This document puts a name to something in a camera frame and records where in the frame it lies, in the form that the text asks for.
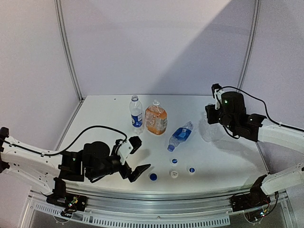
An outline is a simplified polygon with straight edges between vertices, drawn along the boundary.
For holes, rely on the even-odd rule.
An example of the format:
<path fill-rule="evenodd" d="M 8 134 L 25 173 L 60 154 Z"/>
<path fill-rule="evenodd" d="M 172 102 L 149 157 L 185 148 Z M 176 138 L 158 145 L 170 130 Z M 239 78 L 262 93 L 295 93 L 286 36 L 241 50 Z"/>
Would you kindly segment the blue label crushed water bottle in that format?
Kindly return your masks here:
<path fill-rule="evenodd" d="M 181 143 L 185 142 L 193 130 L 193 123 L 191 121 L 185 123 L 182 127 L 178 128 L 169 139 L 167 150 L 172 152 Z"/>

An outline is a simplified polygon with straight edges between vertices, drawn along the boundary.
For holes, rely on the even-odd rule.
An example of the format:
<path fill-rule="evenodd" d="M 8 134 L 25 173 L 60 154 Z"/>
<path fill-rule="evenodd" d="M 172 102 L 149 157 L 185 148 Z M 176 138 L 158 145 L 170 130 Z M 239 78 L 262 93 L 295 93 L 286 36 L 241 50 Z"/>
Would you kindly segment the white blue-top bottle cap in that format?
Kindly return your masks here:
<path fill-rule="evenodd" d="M 190 173 L 191 175 L 193 175 L 193 174 L 195 173 L 195 169 L 194 169 L 193 167 L 190 167 L 190 168 L 189 168 L 189 173 Z"/>

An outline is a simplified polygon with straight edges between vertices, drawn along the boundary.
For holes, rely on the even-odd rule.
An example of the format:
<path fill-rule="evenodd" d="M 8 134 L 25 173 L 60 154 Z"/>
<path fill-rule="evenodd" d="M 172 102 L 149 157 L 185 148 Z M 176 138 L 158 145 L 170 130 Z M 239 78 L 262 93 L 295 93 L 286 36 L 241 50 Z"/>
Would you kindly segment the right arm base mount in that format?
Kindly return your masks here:
<path fill-rule="evenodd" d="M 277 206 L 279 193 L 275 192 L 275 204 L 270 206 L 271 199 L 262 189 L 266 175 L 259 177 L 251 186 L 249 193 L 236 193 L 229 198 L 233 212 L 243 211 L 247 222 L 256 224 L 269 215 Z"/>

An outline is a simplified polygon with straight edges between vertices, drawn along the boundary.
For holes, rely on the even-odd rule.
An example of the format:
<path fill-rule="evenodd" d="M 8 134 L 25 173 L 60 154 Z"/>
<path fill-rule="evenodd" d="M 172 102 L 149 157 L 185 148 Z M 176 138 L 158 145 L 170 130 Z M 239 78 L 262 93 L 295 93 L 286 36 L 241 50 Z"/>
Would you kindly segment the clear unlabelled plastic bottle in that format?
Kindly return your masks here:
<path fill-rule="evenodd" d="M 207 143 L 218 140 L 218 127 L 215 124 L 208 123 L 206 113 L 202 113 L 202 117 L 199 122 L 199 133 L 202 139 Z"/>

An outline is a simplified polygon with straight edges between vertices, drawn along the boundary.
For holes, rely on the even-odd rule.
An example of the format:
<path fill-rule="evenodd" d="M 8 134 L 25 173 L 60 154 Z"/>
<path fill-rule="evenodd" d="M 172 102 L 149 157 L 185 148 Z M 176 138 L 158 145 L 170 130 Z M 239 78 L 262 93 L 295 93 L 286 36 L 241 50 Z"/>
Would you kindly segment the blue Pepsi bottle cap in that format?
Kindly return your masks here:
<path fill-rule="evenodd" d="M 149 175 L 149 178 L 150 178 L 151 181 L 156 181 L 158 177 L 157 177 L 157 174 L 151 173 L 151 174 Z"/>

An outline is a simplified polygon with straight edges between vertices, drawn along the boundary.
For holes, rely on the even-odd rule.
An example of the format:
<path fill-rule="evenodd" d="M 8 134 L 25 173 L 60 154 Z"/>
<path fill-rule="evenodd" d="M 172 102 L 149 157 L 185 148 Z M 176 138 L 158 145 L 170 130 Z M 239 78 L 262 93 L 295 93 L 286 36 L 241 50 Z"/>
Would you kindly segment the white water-bottle cap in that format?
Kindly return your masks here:
<path fill-rule="evenodd" d="M 176 170 L 172 170 L 170 171 L 170 176 L 175 179 L 179 176 L 179 173 Z"/>

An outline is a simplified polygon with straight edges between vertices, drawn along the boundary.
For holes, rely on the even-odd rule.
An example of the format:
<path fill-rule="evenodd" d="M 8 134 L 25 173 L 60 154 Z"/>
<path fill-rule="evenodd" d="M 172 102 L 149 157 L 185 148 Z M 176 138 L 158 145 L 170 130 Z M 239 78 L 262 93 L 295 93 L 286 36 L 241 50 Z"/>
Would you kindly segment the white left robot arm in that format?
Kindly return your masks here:
<path fill-rule="evenodd" d="M 136 181 L 150 168 L 150 164 L 128 165 L 127 158 L 142 145 L 138 136 L 115 141 L 111 149 L 106 143 L 86 143 L 78 152 L 68 149 L 47 151 L 24 144 L 10 136 L 9 129 L 0 129 L 0 171 L 20 175 L 31 186 L 50 193 L 55 185 L 63 187 L 66 181 L 95 183 L 105 176 L 119 173 L 129 182 Z"/>

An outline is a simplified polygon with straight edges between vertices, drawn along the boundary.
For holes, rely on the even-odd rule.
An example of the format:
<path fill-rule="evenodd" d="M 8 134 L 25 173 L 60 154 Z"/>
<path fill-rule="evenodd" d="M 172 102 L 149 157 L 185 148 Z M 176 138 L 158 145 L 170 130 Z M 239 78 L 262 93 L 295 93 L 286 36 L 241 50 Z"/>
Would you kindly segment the white orange-bottle cap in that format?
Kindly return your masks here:
<path fill-rule="evenodd" d="M 176 165 L 178 163 L 178 160 L 177 159 L 172 159 L 171 163 Z"/>

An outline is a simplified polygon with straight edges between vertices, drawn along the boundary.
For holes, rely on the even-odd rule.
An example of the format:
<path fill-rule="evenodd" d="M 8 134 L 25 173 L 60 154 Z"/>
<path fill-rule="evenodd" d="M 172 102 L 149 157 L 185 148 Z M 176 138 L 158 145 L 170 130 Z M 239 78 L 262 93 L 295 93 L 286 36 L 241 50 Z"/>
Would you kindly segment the Pepsi bottle blue label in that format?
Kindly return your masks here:
<path fill-rule="evenodd" d="M 137 95 L 133 95 L 131 97 L 131 101 L 129 104 L 129 110 L 131 114 L 131 121 L 133 126 L 133 132 L 136 135 L 140 135 L 143 133 L 144 124 L 143 124 L 143 106 L 139 101 Z"/>

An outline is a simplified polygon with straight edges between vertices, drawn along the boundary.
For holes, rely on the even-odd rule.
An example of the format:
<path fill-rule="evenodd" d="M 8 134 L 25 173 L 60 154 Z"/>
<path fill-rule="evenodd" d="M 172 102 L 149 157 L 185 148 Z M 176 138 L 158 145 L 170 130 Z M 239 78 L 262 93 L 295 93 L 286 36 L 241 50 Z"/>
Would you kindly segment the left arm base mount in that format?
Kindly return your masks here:
<path fill-rule="evenodd" d="M 63 217 L 71 217 L 77 211 L 84 212 L 87 206 L 88 197 L 84 195 L 72 194 L 66 191 L 66 183 L 58 178 L 54 178 L 55 185 L 52 193 L 47 195 L 46 202 L 62 207 L 60 213 Z"/>

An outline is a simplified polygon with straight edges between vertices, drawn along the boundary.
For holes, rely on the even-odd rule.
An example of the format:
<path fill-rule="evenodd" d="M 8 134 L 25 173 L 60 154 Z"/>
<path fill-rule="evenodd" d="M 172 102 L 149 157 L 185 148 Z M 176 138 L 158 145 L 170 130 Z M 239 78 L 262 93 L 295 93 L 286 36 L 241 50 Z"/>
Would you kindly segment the orange label crushed bottle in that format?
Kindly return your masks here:
<path fill-rule="evenodd" d="M 145 126 L 155 135 L 162 135 L 167 128 L 167 112 L 161 107 L 160 102 L 154 100 L 145 110 Z"/>

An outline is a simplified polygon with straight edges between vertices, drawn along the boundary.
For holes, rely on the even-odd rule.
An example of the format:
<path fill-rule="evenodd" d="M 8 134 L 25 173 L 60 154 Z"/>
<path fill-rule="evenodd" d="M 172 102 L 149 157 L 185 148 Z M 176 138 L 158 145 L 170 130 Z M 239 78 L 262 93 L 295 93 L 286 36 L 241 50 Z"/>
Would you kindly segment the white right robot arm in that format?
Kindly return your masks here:
<path fill-rule="evenodd" d="M 205 106 L 208 124 L 220 124 L 226 133 L 235 138 L 245 138 L 253 142 L 272 143 L 291 150 L 304 152 L 304 131 L 292 126 L 275 123 L 269 116 L 247 114 L 245 101 L 238 92 L 214 91 L 214 104 Z M 304 182 L 304 167 L 296 165 L 275 174 L 262 177 L 246 195 L 249 207 L 256 207 L 264 195 L 296 186 Z"/>

